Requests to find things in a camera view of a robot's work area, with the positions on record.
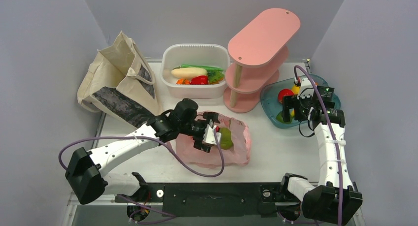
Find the small green lime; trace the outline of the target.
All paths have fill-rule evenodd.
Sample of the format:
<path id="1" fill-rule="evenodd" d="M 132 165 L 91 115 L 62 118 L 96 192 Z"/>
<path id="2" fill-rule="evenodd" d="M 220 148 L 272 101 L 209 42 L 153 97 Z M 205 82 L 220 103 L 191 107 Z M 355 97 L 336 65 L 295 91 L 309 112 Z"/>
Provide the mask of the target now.
<path id="1" fill-rule="evenodd" d="M 285 121 L 284 120 L 284 118 L 283 118 L 283 115 L 282 115 L 282 111 L 281 112 L 279 112 L 277 115 L 276 115 L 276 120 L 277 121 L 279 121 L 280 123 L 282 123 L 282 124 L 290 124 L 290 123 L 292 123 L 292 119 L 290 119 L 289 121 Z"/>

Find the white radish with leaves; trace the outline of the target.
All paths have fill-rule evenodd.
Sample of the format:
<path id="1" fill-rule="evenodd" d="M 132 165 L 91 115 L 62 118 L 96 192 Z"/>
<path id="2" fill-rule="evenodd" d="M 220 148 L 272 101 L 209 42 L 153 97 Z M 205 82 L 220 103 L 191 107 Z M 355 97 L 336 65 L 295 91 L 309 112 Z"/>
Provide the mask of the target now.
<path id="1" fill-rule="evenodd" d="M 178 79 L 191 80 L 197 76 L 206 75 L 209 79 L 208 85 L 218 84 L 224 79 L 224 73 L 219 71 L 207 71 L 202 68 L 174 68 L 171 75 Z"/>

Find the pink three-tier shelf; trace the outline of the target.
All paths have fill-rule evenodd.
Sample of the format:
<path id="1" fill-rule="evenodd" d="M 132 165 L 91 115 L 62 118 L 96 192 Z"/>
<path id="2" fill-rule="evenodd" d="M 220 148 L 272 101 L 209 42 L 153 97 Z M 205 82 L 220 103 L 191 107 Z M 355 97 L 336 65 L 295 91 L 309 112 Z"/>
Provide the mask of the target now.
<path id="1" fill-rule="evenodd" d="M 283 8 L 262 11 L 233 38 L 227 51 L 232 60 L 225 71 L 225 106 L 236 113 L 251 111 L 261 90 L 279 78 L 289 55 L 287 42 L 301 26 L 298 16 Z"/>

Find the beige canvas tote bag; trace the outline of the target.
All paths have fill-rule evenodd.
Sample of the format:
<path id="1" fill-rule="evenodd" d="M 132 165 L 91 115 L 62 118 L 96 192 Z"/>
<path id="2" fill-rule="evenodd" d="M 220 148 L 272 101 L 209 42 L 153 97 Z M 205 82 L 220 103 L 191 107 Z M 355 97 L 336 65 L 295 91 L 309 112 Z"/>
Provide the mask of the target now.
<path id="1" fill-rule="evenodd" d="M 157 79 L 133 39 L 120 32 L 99 50 L 77 91 L 79 105 L 133 127 L 162 113 Z"/>

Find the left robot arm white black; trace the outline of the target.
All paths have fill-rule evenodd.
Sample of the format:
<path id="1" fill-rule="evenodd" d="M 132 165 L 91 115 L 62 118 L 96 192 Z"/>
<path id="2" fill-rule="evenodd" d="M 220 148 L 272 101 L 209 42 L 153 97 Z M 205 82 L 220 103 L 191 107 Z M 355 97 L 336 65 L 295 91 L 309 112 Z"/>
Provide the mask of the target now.
<path id="1" fill-rule="evenodd" d="M 180 134 L 192 137 L 193 147 L 210 152 L 220 148 L 219 114 L 197 113 L 195 101 L 185 98 L 174 109 L 150 117 L 127 136 L 110 136 L 112 143 L 91 151 L 76 149 L 68 165 L 63 164 L 65 178 L 80 204 L 89 204 L 105 194 L 129 196 L 142 201 L 147 195 L 147 183 L 136 172 L 112 174 L 111 171 L 132 157 L 155 147 L 164 146 L 189 171 L 192 169 L 168 146 Z"/>

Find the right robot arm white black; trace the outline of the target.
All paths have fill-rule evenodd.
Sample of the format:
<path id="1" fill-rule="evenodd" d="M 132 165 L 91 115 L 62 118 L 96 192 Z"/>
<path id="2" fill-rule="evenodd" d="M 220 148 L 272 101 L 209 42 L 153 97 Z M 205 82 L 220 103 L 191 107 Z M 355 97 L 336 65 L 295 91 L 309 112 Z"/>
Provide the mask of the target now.
<path id="1" fill-rule="evenodd" d="M 283 117 L 294 111 L 294 120 L 307 121 L 319 149 L 319 182 L 286 173 L 279 186 L 283 200 L 297 199 L 305 218 L 345 226 L 363 202 L 348 173 L 345 158 L 345 115 L 332 100 L 334 89 L 306 87 L 283 99 Z"/>

